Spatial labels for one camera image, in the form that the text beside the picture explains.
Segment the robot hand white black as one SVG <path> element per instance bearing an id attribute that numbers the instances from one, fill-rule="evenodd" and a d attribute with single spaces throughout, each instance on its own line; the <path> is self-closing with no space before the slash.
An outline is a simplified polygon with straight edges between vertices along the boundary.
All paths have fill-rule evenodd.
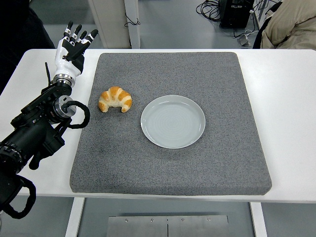
<path id="1" fill-rule="evenodd" d="M 98 35 L 98 30 L 94 29 L 90 33 L 83 31 L 80 34 L 82 25 L 79 24 L 74 32 L 71 31 L 72 26 L 73 22 L 70 21 L 62 39 L 59 40 L 55 56 L 55 74 L 66 74 L 75 78 L 83 72 L 84 53 Z"/>

